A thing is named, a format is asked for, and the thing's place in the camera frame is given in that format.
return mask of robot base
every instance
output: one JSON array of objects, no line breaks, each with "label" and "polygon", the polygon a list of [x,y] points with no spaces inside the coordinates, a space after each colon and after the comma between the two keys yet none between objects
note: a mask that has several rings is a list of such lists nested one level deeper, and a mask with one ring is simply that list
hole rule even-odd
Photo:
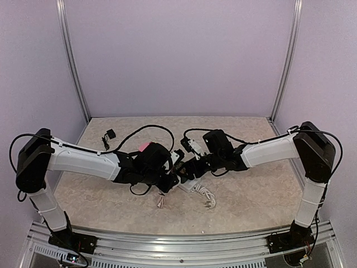
[{"label": "robot base", "polygon": [[293,250],[294,248],[305,247],[306,242],[310,245],[315,242],[311,230],[309,234],[304,237],[303,241],[297,243],[291,243],[291,233],[278,233],[272,234],[267,237],[268,247],[270,253],[277,253],[282,251]]},{"label": "robot base", "polygon": [[53,235],[50,236],[49,244],[57,247],[67,248],[69,250],[77,250],[79,252],[83,252],[91,255],[94,253],[98,240],[95,236],[89,236],[87,234],[74,233],[74,232],[72,234],[73,237],[72,237],[71,246],[65,245],[62,241],[60,241],[57,237]]}]

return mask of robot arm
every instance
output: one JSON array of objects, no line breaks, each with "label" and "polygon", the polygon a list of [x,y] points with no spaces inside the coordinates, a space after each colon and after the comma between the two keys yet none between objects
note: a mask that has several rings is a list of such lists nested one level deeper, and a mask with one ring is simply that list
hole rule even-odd
[{"label": "robot arm", "polygon": [[[307,179],[296,218],[287,234],[272,235],[268,242],[271,253],[304,246],[306,241],[313,242],[310,226],[324,202],[335,158],[335,147],[318,132],[311,122],[305,122],[299,130],[281,137],[233,148],[222,130],[213,130],[203,136],[210,154],[200,154],[199,159],[196,157],[184,163],[178,175],[181,182],[185,182],[221,168],[243,171],[268,162],[300,158]],[[192,143],[187,137],[181,140],[186,151],[199,154],[198,144],[192,147]]]},{"label": "robot arm", "polygon": [[60,247],[93,253],[97,239],[72,231],[68,216],[46,183],[47,170],[88,174],[131,186],[144,183],[149,188],[156,186],[164,193],[180,182],[172,169],[176,162],[184,158],[181,150],[169,152],[162,145],[152,142],[138,152],[106,153],[64,142],[52,137],[50,130],[45,128],[39,130],[36,136],[19,152],[16,185],[30,197],[45,219],[52,232],[49,242]]}]

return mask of pink object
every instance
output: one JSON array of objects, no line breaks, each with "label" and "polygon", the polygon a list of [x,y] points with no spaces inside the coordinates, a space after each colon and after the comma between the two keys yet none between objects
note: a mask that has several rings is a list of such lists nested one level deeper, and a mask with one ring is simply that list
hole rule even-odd
[{"label": "pink object", "polygon": [[145,148],[146,148],[147,146],[149,146],[150,143],[151,143],[151,142],[146,142],[146,143],[144,143],[144,144],[141,144],[140,147],[139,147],[139,151],[142,152],[143,150],[145,150]]}]

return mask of small black device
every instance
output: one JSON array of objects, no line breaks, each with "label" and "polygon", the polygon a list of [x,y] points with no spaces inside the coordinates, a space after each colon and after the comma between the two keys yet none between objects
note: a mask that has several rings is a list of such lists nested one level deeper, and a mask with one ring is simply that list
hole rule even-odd
[{"label": "small black device", "polygon": [[106,134],[104,134],[104,136],[102,137],[102,142],[104,143],[104,147],[105,149],[108,151],[110,149],[110,146],[108,144],[108,138],[110,140],[112,140],[113,138],[115,138],[117,135],[115,134],[113,129],[110,129],[106,132]]}]

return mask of metal frame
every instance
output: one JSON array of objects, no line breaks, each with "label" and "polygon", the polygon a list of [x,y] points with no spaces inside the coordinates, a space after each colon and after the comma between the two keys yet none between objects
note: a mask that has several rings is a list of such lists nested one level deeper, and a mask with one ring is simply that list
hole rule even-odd
[{"label": "metal frame", "polygon": [[60,21],[63,43],[65,46],[68,65],[69,65],[71,75],[73,78],[73,82],[74,82],[74,88],[76,90],[76,94],[77,94],[77,97],[79,100],[80,108],[82,110],[84,119],[85,119],[86,123],[88,124],[89,121],[91,120],[91,116],[90,116],[90,113],[88,110],[87,103],[85,101],[84,93],[82,91],[82,87],[81,87],[81,84],[79,81],[77,67],[76,67],[76,64],[74,61],[74,55],[73,55],[73,50],[72,50],[72,45],[71,45],[71,40],[70,40],[70,35],[69,35],[69,29],[68,29],[68,23],[67,23],[67,17],[66,17],[65,2],[64,2],[64,0],[56,0],[56,4],[57,4],[57,12],[58,12],[58,18]]},{"label": "metal frame", "polygon": [[286,84],[289,77],[289,72],[290,72],[292,60],[294,57],[294,51],[296,47],[297,34],[298,34],[300,18],[301,18],[301,11],[302,11],[302,0],[295,0],[295,8],[294,8],[290,37],[289,37],[288,50],[285,57],[283,73],[280,78],[278,93],[275,98],[272,114],[270,116],[272,122],[274,122],[275,119],[277,118],[278,111],[286,89]]},{"label": "metal frame", "polygon": [[[261,261],[266,257],[282,255],[270,254],[266,237],[272,232],[285,232],[289,226],[254,232],[210,234],[196,236],[159,236],[101,231],[75,227],[74,231],[98,237],[93,255],[84,254],[92,267],[111,267],[116,264],[126,267],[229,267],[246,262]],[[34,251],[54,259],[61,254],[71,253],[47,243],[50,232],[44,224],[34,222],[28,233],[23,250],[23,258],[18,267],[28,268]],[[317,244],[329,243],[334,267],[343,267],[340,252],[336,247],[335,234],[329,221],[319,224]]]}]

